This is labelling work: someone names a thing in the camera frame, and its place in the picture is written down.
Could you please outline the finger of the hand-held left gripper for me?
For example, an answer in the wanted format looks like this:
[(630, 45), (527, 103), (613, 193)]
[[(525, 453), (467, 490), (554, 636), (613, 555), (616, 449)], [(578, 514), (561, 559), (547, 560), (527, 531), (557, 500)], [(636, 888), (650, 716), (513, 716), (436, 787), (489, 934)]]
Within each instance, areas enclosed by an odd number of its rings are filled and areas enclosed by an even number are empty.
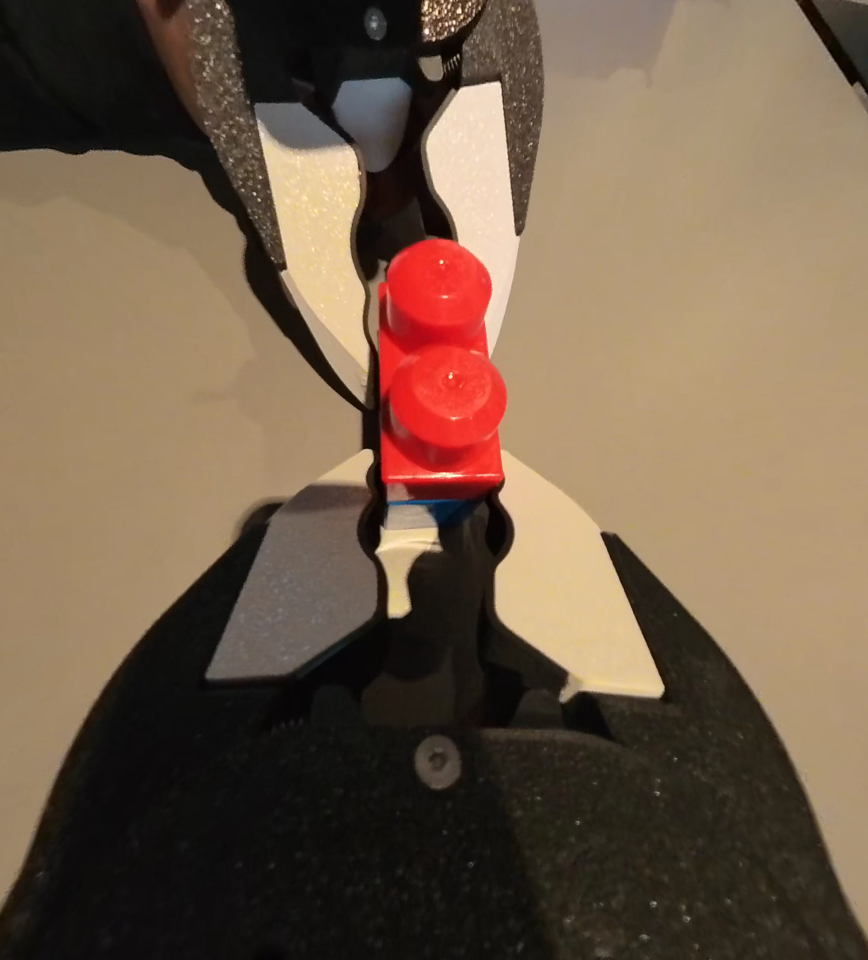
[(449, 92), (421, 140), (425, 176), (456, 241), (487, 268), (488, 353), (497, 346), (521, 239), (516, 233), (502, 86)]
[(301, 102), (260, 102), (256, 123), (282, 285), (345, 389), (372, 407), (368, 293), (355, 258), (363, 187), (356, 150)]

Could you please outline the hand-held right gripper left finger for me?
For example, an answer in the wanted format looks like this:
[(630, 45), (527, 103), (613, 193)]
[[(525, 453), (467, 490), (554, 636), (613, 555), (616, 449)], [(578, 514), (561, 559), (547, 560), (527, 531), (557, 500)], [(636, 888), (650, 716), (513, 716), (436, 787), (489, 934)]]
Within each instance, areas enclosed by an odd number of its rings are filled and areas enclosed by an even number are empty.
[(206, 680), (301, 676), (375, 620), (380, 570), (361, 536), (374, 465), (358, 452), (271, 517)]

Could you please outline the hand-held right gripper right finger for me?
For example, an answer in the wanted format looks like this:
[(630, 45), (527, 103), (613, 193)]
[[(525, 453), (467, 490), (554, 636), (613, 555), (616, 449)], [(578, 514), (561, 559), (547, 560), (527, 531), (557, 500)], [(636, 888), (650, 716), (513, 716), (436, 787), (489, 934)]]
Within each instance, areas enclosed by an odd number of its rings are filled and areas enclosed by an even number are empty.
[(512, 539), (493, 579), (500, 623), (560, 669), (561, 703), (660, 700), (664, 681), (598, 524), (509, 451), (502, 466), (498, 503)]

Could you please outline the blue mega block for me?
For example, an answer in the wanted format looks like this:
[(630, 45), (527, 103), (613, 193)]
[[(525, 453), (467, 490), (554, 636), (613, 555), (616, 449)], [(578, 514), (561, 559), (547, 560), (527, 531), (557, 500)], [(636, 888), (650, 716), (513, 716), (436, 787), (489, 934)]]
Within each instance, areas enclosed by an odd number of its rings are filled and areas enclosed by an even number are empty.
[(464, 522), (488, 497), (488, 487), (395, 481), (384, 488), (382, 529), (428, 531)]

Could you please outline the red mega block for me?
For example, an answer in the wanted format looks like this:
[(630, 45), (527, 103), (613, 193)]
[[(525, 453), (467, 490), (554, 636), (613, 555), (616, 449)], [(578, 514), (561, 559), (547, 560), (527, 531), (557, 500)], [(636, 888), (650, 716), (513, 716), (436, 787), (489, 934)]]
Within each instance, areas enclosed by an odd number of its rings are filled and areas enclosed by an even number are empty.
[(482, 498), (504, 480), (508, 393), (488, 350), (493, 284), (464, 246), (401, 250), (378, 289), (380, 476), (389, 505)]

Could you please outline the person's left hand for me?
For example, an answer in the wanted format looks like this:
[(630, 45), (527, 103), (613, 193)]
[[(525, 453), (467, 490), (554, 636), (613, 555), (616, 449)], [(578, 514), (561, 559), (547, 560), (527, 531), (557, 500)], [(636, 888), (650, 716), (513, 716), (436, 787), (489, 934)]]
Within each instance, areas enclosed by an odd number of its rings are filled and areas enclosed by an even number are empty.
[(168, 80), (198, 130), (206, 133), (193, 76), (192, 20), (186, 1), (137, 1)]

